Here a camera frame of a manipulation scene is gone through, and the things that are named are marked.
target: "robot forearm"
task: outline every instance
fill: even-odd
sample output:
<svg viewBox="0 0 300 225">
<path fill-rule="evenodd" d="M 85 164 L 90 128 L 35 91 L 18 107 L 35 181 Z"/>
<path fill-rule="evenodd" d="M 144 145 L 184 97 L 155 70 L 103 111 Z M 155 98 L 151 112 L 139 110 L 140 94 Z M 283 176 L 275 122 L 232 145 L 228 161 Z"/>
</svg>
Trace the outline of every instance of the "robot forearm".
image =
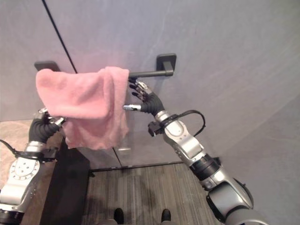
<svg viewBox="0 0 300 225">
<path fill-rule="evenodd" d="M 163 110 L 155 119 L 162 123 L 170 116 Z M 253 210 L 253 198 L 245 185 L 229 176 L 224 167 L 218 165 L 204 151 L 203 146 L 188 132 L 183 122 L 171 122 L 164 127 L 163 136 L 200 180 L 202 187 L 208 191 L 207 203 L 219 221 L 227 225 L 240 225 L 250 221 L 267 225 Z"/>
<path fill-rule="evenodd" d="M 11 165 L 9 177 L 0 192 L 0 224 L 19 224 L 36 193 L 45 162 L 55 159 L 56 149 L 47 149 L 46 141 L 59 130 L 64 119 L 49 121 L 46 109 L 41 109 L 30 126 L 29 143 L 23 152 L 14 150 L 17 158 Z"/>
</svg>

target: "gray wall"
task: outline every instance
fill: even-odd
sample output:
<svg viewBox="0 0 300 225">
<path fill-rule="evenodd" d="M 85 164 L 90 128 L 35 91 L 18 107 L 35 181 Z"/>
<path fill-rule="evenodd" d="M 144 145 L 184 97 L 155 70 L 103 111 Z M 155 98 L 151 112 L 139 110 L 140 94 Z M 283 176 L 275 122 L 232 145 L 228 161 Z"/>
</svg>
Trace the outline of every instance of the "gray wall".
<svg viewBox="0 0 300 225">
<path fill-rule="evenodd" d="M 156 55 L 177 53 L 174 77 L 145 81 L 169 111 L 198 109 L 206 115 L 207 127 L 199 136 L 202 144 L 212 155 L 221 156 L 224 165 L 248 184 L 254 193 L 255 207 L 272 224 L 299 224 L 299 1 L 49 0 L 47 3 L 78 72 L 97 71 L 107 65 L 132 71 L 152 70 Z M 9 23 L 3 23 L 5 18 L 0 17 L 1 29 Z M 39 25 L 34 15 L 30 18 Z M 9 29 L 12 26 L 6 28 L 11 32 L 7 41 L 15 37 Z M 28 34 L 25 40 L 28 42 L 30 37 Z M 36 58 L 58 61 L 55 57 L 62 57 L 59 64 L 69 72 L 69 63 L 64 61 L 65 55 L 58 45 L 43 49 L 36 44 L 23 44 L 20 37 L 16 40 L 19 48 L 28 46 L 29 52 L 37 51 Z M 14 55 L 22 56 L 18 61 L 26 61 L 24 56 L 28 51 L 19 53 L 13 45 L 10 48 Z M 60 51 L 49 55 L 58 48 Z M 5 52 L 1 50 L 1 59 L 9 52 L 9 47 Z M 38 108 L 40 104 L 36 97 L 31 97 L 36 96 L 32 88 L 34 78 L 30 80 L 33 71 L 27 71 L 23 78 L 20 71 L 28 63 L 22 64 L 14 73 L 17 77 L 4 80 L 1 71 L 1 106 L 15 107 L 3 116 L 7 120 L 23 119 L 23 108 Z M 1 66 L 1 70 L 4 67 L 12 68 L 9 63 Z M 25 92 L 9 89 L 20 77 L 23 79 L 20 88 L 30 88 Z M 12 101 L 18 98 L 21 98 L 19 105 L 18 101 Z M 127 102 L 137 101 L 129 97 Z M 120 147 L 130 147 L 132 151 L 129 155 L 119 155 L 123 165 L 178 160 L 160 137 L 153 139 L 148 135 L 146 127 L 151 116 L 132 112 L 128 119 L 130 133 Z M 191 132 L 201 125 L 195 120 L 184 121 Z"/>
<path fill-rule="evenodd" d="M 0 1 L 0 121 L 31 119 L 43 103 L 34 62 L 55 60 L 73 73 L 40 0 Z"/>
</svg>

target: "black shoe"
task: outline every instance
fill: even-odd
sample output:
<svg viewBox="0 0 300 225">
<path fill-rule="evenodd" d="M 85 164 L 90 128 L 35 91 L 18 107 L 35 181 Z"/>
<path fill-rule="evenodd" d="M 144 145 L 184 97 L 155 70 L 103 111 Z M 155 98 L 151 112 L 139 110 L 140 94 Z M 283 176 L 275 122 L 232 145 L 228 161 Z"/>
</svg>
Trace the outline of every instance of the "black shoe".
<svg viewBox="0 0 300 225">
<path fill-rule="evenodd" d="M 168 209 L 164 209 L 163 213 L 161 214 L 161 222 L 164 221 L 171 221 L 171 212 Z"/>
<path fill-rule="evenodd" d="M 124 224 L 124 213 L 123 210 L 120 208 L 117 208 L 114 211 L 113 219 L 117 222 L 117 224 Z"/>
</svg>

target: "black cable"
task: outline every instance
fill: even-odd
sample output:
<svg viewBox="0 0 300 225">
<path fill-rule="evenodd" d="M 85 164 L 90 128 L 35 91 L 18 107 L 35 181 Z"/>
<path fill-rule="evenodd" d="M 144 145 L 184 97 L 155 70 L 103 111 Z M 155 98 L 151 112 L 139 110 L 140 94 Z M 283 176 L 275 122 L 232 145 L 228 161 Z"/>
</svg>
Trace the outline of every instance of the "black cable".
<svg viewBox="0 0 300 225">
<path fill-rule="evenodd" d="M 0 142 L 3 143 L 13 153 L 14 156 L 16 155 L 17 151 L 13 147 L 11 147 L 11 145 L 9 143 L 7 143 L 6 141 L 4 141 L 2 139 L 0 139 Z"/>
<path fill-rule="evenodd" d="M 184 116 L 187 116 L 187 115 L 193 114 L 193 113 L 199 114 L 199 115 L 202 117 L 202 120 L 203 120 L 203 125 L 202 125 L 202 127 L 200 128 L 200 130 L 197 131 L 196 134 L 194 134 L 194 137 L 196 137 L 196 136 L 197 136 L 198 134 L 200 134 L 200 133 L 204 130 L 204 128 L 206 127 L 206 126 L 205 126 L 205 117 L 204 117 L 204 115 L 203 115 L 201 112 L 197 111 L 197 110 L 187 110 L 187 111 L 183 112 L 182 114 L 180 114 L 180 115 L 178 116 L 178 118 L 184 117 Z"/>
<path fill-rule="evenodd" d="M 71 59 L 71 56 L 70 56 L 70 54 L 69 54 L 69 52 L 67 50 L 67 47 L 66 47 L 64 41 L 62 40 L 62 37 L 61 37 L 61 35 L 60 35 L 59 31 L 58 31 L 58 28 L 57 28 L 57 26 L 56 26 L 56 24 L 55 24 L 55 22 L 53 20 L 53 17 L 51 15 L 51 13 L 50 13 L 49 7 L 47 6 L 47 3 L 46 3 L 45 0 L 42 0 L 42 3 L 44 5 L 44 7 L 45 7 L 45 10 L 46 10 L 46 12 L 47 12 L 47 14 L 49 16 L 49 19 L 50 19 L 51 23 L 53 25 L 53 28 L 54 28 L 54 30 L 55 30 L 55 32 L 57 34 L 57 37 L 60 40 L 60 43 L 61 43 L 61 45 L 62 45 L 62 47 L 63 47 L 63 49 L 64 49 L 64 51 L 65 51 L 65 53 L 67 55 L 67 58 L 69 59 L 71 65 L 72 65 L 73 70 L 75 71 L 75 73 L 77 73 L 77 70 L 76 70 L 75 65 L 74 65 L 74 63 L 73 63 L 73 61 Z"/>
</svg>

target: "black joint cover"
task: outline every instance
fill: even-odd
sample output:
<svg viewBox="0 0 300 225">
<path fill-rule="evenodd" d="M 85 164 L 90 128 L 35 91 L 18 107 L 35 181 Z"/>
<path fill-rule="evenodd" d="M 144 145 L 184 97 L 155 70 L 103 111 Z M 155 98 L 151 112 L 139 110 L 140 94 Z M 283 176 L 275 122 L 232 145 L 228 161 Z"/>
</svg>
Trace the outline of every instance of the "black joint cover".
<svg viewBox="0 0 300 225">
<path fill-rule="evenodd" d="M 23 215 L 22 212 L 0 210 L 0 225 L 19 225 L 22 222 Z"/>
<path fill-rule="evenodd" d="M 46 143 L 48 138 L 58 131 L 56 124 L 45 124 L 41 119 L 34 119 L 29 129 L 29 142 L 36 141 Z"/>
<path fill-rule="evenodd" d="M 219 168 L 220 166 L 208 154 L 206 154 L 204 157 L 190 166 L 190 169 L 199 180 L 208 178 L 209 176 L 213 175 Z"/>
<path fill-rule="evenodd" d="M 165 110 L 163 103 L 154 93 L 149 94 L 146 101 L 142 103 L 141 106 L 141 112 L 151 113 L 153 116 L 156 116 L 160 111 Z"/>
</svg>

